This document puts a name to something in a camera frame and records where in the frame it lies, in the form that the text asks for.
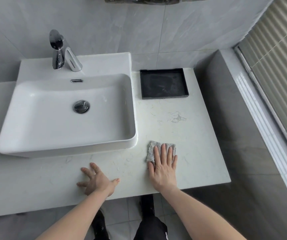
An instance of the black tray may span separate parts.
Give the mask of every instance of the black tray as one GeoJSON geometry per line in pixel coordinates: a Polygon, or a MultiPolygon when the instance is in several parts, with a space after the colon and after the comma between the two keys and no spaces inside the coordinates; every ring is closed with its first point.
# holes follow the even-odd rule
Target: black tray
{"type": "Polygon", "coordinates": [[[142,99],[185,98],[189,96],[184,70],[140,70],[142,99]]]}

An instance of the leg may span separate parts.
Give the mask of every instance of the leg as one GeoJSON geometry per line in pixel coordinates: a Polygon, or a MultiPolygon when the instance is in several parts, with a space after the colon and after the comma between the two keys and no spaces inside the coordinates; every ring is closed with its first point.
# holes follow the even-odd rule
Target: leg
{"type": "Polygon", "coordinates": [[[133,240],[168,240],[167,226],[155,216],[152,194],[141,196],[142,222],[133,240]]]}
{"type": "Polygon", "coordinates": [[[91,223],[91,226],[93,228],[94,240],[109,240],[105,224],[105,217],[101,210],[98,210],[91,223]]]}

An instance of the cleaning cloth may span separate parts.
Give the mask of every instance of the cleaning cloth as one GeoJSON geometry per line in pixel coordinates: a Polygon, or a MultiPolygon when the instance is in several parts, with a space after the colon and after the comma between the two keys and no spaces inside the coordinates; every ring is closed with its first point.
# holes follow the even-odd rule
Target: cleaning cloth
{"type": "MultiPolygon", "coordinates": [[[[153,165],[155,166],[155,154],[154,154],[154,147],[158,147],[159,155],[161,156],[162,154],[162,144],[157,141],[150,141],[148,145],[148,155],[147,155],[147,162],[152,162],[153,165]]],[[[172,158],[176,155],[176,145],[175,144],[170,144],[166,143],[165,144],[165,151],[168,154],[168,149],[169,147],[172,148],[172,158]]]]}

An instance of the rectangular sink basin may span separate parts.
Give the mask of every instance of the rectangular sink basin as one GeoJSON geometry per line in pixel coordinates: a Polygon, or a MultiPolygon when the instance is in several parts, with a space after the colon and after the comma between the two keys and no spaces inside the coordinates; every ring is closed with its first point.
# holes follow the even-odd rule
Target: rectangular sink basin
{"type": "Polygon", "coordinates": [[[51,157],[136,145],[130,54],[78,58],[80,72],[53,70],[51,58],[21,62],[0,133],[0,153],[51,157]],[[89,103],[87,112],[74,111],[79,100],[89,103]]]}

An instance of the window blind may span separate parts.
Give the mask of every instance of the window blind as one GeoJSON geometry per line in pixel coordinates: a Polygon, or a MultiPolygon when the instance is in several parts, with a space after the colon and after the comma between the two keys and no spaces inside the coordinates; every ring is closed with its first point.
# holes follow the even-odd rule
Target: window blind
{"type": "Polygon", "coordinates": [[[238,47],[287,134],[287,0],[274,0],[238,47]]]}

